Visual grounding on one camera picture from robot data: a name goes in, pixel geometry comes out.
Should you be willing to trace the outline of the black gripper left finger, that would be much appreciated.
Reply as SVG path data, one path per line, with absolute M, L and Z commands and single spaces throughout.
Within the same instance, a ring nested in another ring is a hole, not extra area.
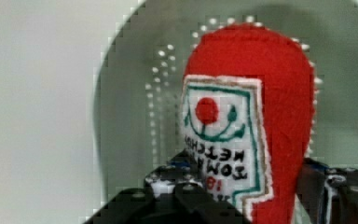
M 251 224 L 233 205 L 215 200 L 199 166 L 182 151 L 145 177 L 141 188 L 122 190 L 84 224 Z

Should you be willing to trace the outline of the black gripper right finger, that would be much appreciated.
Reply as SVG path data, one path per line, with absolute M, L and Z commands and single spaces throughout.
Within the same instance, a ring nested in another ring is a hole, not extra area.
M 312 224 L 358 224 L 358 169 L 306 158 L 296 195 Z

